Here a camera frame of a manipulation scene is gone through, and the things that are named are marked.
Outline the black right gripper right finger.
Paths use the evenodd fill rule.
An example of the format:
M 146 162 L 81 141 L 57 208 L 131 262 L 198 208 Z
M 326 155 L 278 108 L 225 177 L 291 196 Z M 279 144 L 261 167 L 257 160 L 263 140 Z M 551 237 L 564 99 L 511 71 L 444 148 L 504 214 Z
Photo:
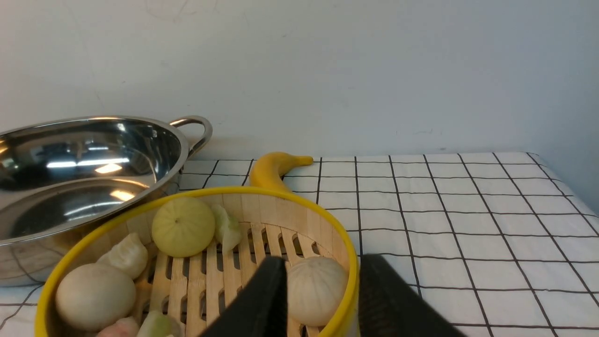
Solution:
M 362 337 L 464 336 L 376 254 L 361 257 L 358 324 Z

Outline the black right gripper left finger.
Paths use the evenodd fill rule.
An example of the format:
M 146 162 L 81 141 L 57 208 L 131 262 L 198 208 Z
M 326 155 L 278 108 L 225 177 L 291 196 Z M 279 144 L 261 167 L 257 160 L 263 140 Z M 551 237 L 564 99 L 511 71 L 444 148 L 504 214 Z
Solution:
M 285 337 L 287 273 L 279 256 L 263 259 L 253 277 L 202 337 Z

